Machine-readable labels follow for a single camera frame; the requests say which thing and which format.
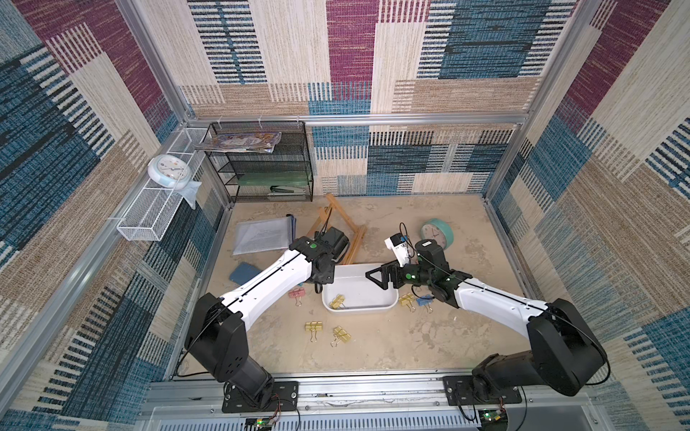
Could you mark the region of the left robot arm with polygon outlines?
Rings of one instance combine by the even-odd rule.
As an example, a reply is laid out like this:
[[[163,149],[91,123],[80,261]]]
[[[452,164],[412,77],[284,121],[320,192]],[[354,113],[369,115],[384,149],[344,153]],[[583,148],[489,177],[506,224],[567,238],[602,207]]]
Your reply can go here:
[[[303,282],[325,286],[349,249],[348,237],[335,227],[315,237],[296,239],[267,269],[240,287],[195,303],[184,341],[192,356],[221,384],[235,387],[256,407],[273,396],[273,377],[250,357],[247,332],[289,290]]]

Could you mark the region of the blue binder clip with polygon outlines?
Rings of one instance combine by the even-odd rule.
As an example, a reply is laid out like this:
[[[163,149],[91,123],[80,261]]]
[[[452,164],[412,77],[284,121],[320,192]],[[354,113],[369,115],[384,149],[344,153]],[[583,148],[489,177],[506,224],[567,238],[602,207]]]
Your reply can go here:
[[[416,302],[420,308],[423,308],[426,310],[428,314],[431,314],[433,312],[432,304],[434,302],[434,297],[433,296],[418,296],[416,298]]]

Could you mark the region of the pink binder clip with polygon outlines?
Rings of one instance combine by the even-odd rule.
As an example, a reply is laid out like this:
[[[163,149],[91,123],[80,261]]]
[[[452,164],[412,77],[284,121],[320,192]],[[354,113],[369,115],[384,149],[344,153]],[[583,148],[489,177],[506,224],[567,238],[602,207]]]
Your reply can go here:
[[[305,297],[306,294],[307,294],[307,292],[305,292],[305,289],[303,287],[297,287],[297,288],[291,289],[288,292],[289,298],[295,300],[296,306],[303,305],[303,298]]]

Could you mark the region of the white plastic storage box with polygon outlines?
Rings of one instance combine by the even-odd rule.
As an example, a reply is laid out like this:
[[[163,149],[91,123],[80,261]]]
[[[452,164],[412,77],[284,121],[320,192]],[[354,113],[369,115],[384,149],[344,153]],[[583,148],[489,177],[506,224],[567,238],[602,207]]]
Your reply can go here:
[[[366,279],[365,273],[380,267],[382,263],[338,265],[334,281],[326,285],[321,294],[323,306],[332,314],[354,315],[387,312],[398,304],[395,289],[382,290]],[[329,303],[337,295],[345,296],[343,308],[332,310]]]

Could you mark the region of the small wooden easel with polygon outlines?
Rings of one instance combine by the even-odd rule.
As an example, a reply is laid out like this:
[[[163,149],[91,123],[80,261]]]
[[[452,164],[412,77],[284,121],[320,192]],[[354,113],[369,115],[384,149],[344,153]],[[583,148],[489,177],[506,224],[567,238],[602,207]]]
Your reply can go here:
[[[344,265],[354,264],[361,246],[364,244],[367,226],[365,224],[357,224],[347,214],[344,206],[334,195],[328,193],[325,195],[325,198],[327,199],[327,204],[318,209],[316,220],[309,229],[309,235],[319,232],[325,226],[344,228],[350,240],[350,247],[345,252],[344,260],[341,263]]]

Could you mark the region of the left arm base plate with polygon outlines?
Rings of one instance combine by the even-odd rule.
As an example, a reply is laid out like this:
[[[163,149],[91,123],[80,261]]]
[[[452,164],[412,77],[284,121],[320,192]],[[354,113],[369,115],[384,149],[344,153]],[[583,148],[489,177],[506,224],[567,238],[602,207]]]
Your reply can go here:
[[[231,413],[291,412],[298,409],[299,382],[271,382],[256,395],[225,384],[221,411]]]

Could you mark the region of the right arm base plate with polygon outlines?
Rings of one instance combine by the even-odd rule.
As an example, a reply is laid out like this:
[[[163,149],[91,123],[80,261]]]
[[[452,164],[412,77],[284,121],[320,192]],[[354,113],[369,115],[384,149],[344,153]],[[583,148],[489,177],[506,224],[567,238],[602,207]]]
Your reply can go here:
[[[523,397],[519,388],[498,390],[485,380],[472,375],[449,375],[442,378],[449,406],[472,406],[492,404],[521,404]]]

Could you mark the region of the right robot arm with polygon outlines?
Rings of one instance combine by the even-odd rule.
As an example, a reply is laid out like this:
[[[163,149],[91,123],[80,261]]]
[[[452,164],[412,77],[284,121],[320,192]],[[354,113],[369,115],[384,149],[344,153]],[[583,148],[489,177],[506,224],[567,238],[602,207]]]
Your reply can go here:
[[[490,355],[473,369],[469,386],[476,400],[488,402],[515,387],[539,385],[574,396],[601,368],[609,368],[607,353],[571,302],[516,296],[451,269],[434,240],[410,245],[406,236],[393,235],[385,245],[395,260],[377,268],[381,278],[374,283],[381,289],[425,286],[440,303],[481,314],[528,340],[528,350]]]

